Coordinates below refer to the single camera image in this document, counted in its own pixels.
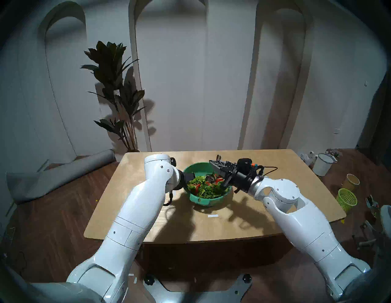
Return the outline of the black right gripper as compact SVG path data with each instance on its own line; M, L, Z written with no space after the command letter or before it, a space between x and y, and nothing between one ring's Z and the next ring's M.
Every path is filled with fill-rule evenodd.
M258 170L260 166L254 163L226 163L221 160L210 160L213 174L217 178L223 178L223 188L229 186L236 187L235 193L243 191L248 193L248 190L256 177L260 176Z

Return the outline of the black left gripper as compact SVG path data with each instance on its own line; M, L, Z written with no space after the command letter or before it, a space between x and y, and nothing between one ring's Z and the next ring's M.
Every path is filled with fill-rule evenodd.
M184 172L183 173L182 171L178 170L178 174L179 174L179 177L178 177L178 184L176 186L176 191L184 188L184 186L186 186L186 181L192 181L196 178L195 173L193 173L193 172Z

